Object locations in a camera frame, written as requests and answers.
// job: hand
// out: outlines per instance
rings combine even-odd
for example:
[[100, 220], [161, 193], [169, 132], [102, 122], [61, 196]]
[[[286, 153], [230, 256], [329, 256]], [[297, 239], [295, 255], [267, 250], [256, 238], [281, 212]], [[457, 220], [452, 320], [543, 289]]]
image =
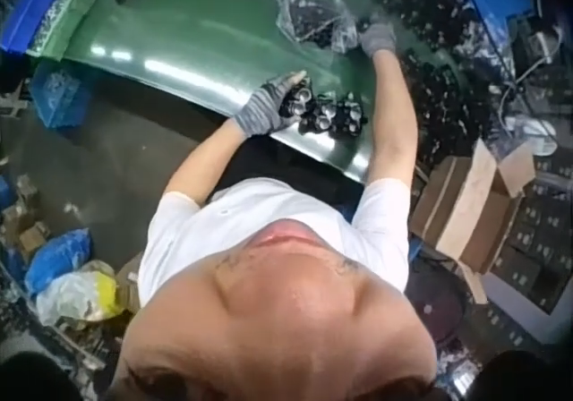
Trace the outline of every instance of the hand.
[[296, 116], [284, 118], [278, 109], [287, 93], [306, 77], [306, 72], [289, 73], [277, 77], [253, 92], [247, 104], [233, 118], [246, 138], [280, 131], [294, 124]]
[[396, 53], [396, 34], [389, 22], [373, 22], [370, 28], [360, 36], [360, 45], [370, 58], [379, 50]]

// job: short sleeve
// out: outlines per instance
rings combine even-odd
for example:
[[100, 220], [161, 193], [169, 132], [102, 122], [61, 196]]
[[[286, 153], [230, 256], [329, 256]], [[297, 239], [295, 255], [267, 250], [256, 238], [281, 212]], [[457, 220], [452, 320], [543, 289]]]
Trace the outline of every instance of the short sleeve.
[[168, 192], [161, 198], [150, 222], [147, 245], [138, 275], [141, 305], [157, 290], [158, 282], [164, 273], [165, 257], [183, 229], [185, 221], [200, 209], [195, 201], [180, 192]]
[[400, 291], [408, 278], [410, 189], [398, 179], [380, 179], [364, 189], [353, 227], [373, 246], [380, 262], [372, 267]]

